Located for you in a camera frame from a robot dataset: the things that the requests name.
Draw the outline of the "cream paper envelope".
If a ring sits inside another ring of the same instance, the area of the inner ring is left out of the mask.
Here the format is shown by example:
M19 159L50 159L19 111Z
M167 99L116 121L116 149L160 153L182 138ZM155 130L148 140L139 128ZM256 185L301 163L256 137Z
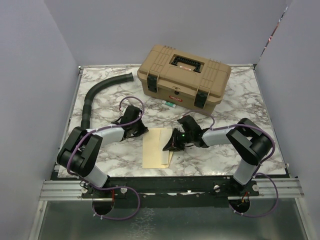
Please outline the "cream paper envelope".
M173 152L163 151L173 133L172 128L150 128L142 139L142 168L166 169L170 166Z

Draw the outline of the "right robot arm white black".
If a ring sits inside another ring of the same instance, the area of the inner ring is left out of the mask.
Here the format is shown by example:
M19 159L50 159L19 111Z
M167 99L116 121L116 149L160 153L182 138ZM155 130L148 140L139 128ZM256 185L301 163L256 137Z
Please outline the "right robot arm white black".
M276 149L272 137L248 118L230 126L205 129L202 129L190 115L185 115L177 121L183 131L174 128L162 150L180 152L186 148L186 144L198 148L231 144L241 157L232 176L234 180L229 184L230 191L236 196L247 191L247 183L256 174L261 163L269 159Z

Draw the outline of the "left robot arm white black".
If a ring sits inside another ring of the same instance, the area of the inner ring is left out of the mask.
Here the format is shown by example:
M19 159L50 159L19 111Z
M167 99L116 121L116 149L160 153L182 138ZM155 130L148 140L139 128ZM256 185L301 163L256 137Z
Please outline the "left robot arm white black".
M109 176L96 166L100 148L147 133L142 115L140 108L130 105L123 116L106 127L95 130L75 127L58 153L56 162L92 184L97 196L106 197L111 186L107 182Z

